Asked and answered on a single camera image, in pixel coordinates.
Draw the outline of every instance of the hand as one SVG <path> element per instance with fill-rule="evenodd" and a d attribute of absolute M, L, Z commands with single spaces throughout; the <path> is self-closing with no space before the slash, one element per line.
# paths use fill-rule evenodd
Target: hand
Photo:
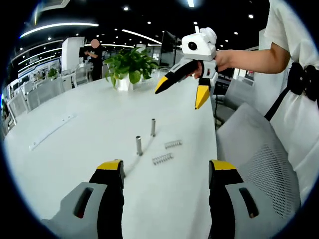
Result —
<path fill-rule="evenodd" d="M 226 70 L 230 67 L 232 50 L 217 51 L 215 60 L 217 62 L 218 71 Z"/>
<path fill-rule="evenodd" d="M 222 50 L 222 51 L 216 52 L 215 60 L 216 60 L 219 72 L 226 70 L 227 68 L 230 67 L 231 52 L 232 52 L 231 50 Z M 195 74 L 196 79 L 198 79 L 201 76 L 201 72 L 203 69 L 199 61 L 197 65 L 198 65 L 197 69 L 194 72 L 188 74 L 187 76 Z"/>

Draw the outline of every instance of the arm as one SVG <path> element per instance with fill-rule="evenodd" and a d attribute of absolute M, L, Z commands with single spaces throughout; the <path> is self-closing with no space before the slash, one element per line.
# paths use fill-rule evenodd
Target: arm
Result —
<path fill-rule="evenodd" d="M 260 73 L 280 73 L 286 68 L 289 59 L 290 53 L 275 43 L 269 50 L 220 51 L 216 56 L 219 71 L 232 67 Z"/>
<path fill-rule="evenodd" d="M 93 54 L 93 53 L 88 52 L 88 51 L 85 52 L 85 55 L 89 55 L 89 56 L 91 56 L 91 57 L 93 57 L 93 58 L 98 58 L 98 57 L 99 57 L 98 55 Z"/>

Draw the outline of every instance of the camera lens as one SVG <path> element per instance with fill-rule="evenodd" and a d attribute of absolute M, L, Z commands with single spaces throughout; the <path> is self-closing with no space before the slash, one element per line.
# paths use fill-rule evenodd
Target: camera lens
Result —
<path fill-rule="evenodd" d="M 193 51 L 197 49 L 196 43 L 192 42 L 192 41 L 188 44 L 188 47 L 189 47 L 189 49 L 191 49 Z"/>

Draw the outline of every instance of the white ruler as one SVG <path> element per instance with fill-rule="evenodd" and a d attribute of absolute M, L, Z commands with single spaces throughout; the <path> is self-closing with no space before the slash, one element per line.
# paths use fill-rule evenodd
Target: white ruler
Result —
<path fill-rule="evenodd" d="M 68 123 L 71 119 L 75 118 L 76 115 L 71 114 L 59 120 L 55 125 L 48 129 L 42 136 L 40 136 L 37 140 L 35 140 L 30 146 L 30 151 L 34 150 L 41 142 L 43 142 L 46 138 L 48 138 L 51 134 L 56 132 L 59 128 Z"/>

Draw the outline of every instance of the camera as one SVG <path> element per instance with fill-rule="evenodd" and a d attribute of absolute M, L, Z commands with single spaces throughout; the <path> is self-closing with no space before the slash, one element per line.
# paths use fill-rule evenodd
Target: camera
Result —
<path fill-rule="evenodd" d="M 202 28 L 199 33 L 194 33 L 182 38 L 181 47 L 184 57 L 194 60 L 211 61 L 216 56 L 217 36 L 215 32 L 207 27 Z"/>

